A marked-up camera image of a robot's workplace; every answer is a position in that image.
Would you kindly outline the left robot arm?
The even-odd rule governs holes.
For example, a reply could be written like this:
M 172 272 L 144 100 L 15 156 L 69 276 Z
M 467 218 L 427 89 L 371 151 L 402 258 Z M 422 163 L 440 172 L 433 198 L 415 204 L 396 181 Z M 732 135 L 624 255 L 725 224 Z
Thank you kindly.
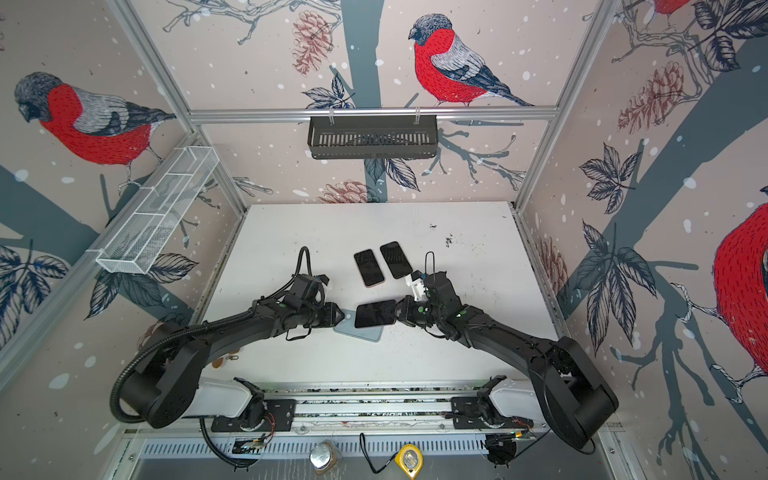
M 326 299 L 329 282 L 313 273 L 310 250 L 304 246 L 291 278 L 245 311 L 193 326 L 161 324 L 115 380 L 111 414 L 121 423 L 164 428 L 187 412 L 202 371 L 214 360 L 257 341 L 280 336 L 298 341 L 335 327 L 344 314 Z

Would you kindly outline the purple phone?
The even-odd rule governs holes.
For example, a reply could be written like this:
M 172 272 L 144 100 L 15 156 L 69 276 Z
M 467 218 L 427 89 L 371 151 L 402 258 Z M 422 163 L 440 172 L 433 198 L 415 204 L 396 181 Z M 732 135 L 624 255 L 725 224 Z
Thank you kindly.
M 396 306 L 395 300 L 358 305 L 354 326 L 363 329 L 392 325 L 397 322 Z

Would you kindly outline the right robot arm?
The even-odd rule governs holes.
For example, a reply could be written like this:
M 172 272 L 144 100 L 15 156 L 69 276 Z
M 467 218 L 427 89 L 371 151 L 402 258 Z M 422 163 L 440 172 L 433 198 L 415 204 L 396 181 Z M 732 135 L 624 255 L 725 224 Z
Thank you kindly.
M 486 352 L 530 380 L 544 422 L 564 443 L 587 445 L 619 408 L 619 400 L 584 349 L 572 338 L 535 337 L 465 304 L 445 271 L 406 277 L 412 293 L 397 303 L 397 319 L 469 349 Z

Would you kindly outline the black screen phone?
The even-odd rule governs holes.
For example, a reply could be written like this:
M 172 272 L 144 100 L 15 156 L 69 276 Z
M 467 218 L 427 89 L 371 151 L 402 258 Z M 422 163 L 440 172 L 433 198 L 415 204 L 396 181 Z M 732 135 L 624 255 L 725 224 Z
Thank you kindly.
M 354 260 L 362 281 L 367 288 L 379 285 L 385 281 L 384 274 L 371 249 L 355 253 Z

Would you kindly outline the grey blue phone case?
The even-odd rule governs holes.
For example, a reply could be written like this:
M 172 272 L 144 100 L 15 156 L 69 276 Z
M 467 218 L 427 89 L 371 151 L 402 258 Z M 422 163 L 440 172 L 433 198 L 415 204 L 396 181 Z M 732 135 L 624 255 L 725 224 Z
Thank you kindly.
M 383 326 L 357 328 L 355 326 L 356 312 L 343 309 L 342 313 L 344 318 L 333 328 L 336 333 L 371 343 L 380 341 L 384 330 Z

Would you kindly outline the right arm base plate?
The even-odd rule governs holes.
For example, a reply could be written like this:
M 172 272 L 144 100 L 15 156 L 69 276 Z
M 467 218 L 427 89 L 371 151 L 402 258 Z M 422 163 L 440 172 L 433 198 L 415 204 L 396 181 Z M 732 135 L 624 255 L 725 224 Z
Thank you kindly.
M 489 399 L 479 397 L 453 397 L 451 411 L 445 414 L 457 430 L 467 429 L 532 429 L 535 421 L 526 417 L 503 416 Z

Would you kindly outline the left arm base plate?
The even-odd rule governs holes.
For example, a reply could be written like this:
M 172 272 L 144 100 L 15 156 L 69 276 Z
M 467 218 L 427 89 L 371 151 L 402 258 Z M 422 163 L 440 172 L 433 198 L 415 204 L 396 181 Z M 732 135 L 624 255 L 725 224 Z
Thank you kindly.
M 216 416 L 211 430 L 215 433 L 271 433 L 291 430 L 296 401 L 274 399 L 252 402 L 237 417 Z

